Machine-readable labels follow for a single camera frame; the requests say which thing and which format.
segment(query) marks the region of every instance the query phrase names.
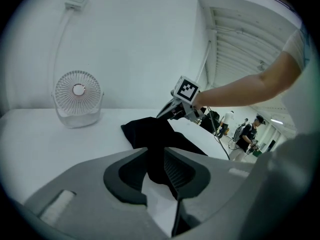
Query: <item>white shirt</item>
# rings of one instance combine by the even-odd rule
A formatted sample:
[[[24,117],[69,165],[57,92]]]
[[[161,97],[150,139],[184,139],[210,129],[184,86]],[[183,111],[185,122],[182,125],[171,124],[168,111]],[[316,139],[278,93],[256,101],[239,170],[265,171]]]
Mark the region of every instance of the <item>white shirt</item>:
[[[228,113],[226,113],[226,114],[224,115],[223,123],[226,124],[226,125],[230,125],[231,120],[234,119],[234,116],[235,116],[235,114],[232,113],[231,111],[228,112]]]

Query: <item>white table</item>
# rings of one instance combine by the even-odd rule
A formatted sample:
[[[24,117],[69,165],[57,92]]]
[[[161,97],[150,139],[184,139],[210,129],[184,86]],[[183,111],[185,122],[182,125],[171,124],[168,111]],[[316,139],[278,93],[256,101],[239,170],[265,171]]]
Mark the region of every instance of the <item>white table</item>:
[[[14,109],[0,119],[0,179],[7,194],[24,203],[39,188],[68,168],[91,159],[132,150],[120,126],[132,120],[155,117],[155,109],[102,109],[96,124],[69,129],[62,125],[54,109]],[[228,159],[212,134],[181,118],[169,120],[210,157]],[[169,188],[152,182],[148,175],[142,192],[148,211],[169,233],[177,202]]]

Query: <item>ceiling light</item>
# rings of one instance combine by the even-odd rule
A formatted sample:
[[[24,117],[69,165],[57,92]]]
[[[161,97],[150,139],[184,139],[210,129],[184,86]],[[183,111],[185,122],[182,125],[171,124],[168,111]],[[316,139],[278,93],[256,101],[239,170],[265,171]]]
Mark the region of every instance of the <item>ceiling light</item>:
[[[275,122],[275,123],[278,123],[278,124],[281,124],[281,125],[283,125],[284,123],[283,122],[281,122],[281,121],[278,121],[278,120],[274,120],[274,119],[270,119],[272,122]]]

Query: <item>floor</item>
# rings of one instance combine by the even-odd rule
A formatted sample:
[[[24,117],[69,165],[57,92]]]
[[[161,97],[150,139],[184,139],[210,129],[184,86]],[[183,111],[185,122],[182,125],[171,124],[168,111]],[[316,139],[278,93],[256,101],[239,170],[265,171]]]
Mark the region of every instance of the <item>floor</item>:
[[[224,149],[228,152],[228,154],[230,154],[231,151],[235,148],[233,142],[231,141],[231,138],[228,136],[223,136],[220,139],[220,141],[221,141]],[[242,162],[244,162],[244,163],[254,164],[256,161],[257,161],[257,157],[255,157],[253,154],[248,154],[242,159]]]

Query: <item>wall outlet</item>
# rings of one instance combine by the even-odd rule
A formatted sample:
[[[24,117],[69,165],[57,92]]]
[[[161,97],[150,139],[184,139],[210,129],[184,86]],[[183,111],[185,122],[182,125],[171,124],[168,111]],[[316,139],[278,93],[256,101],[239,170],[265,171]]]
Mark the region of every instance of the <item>wall outlet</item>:
[[[88,0],[67,0],[65,4],[65,8],[74,9],[76,11],[82,11],[86,6]]]

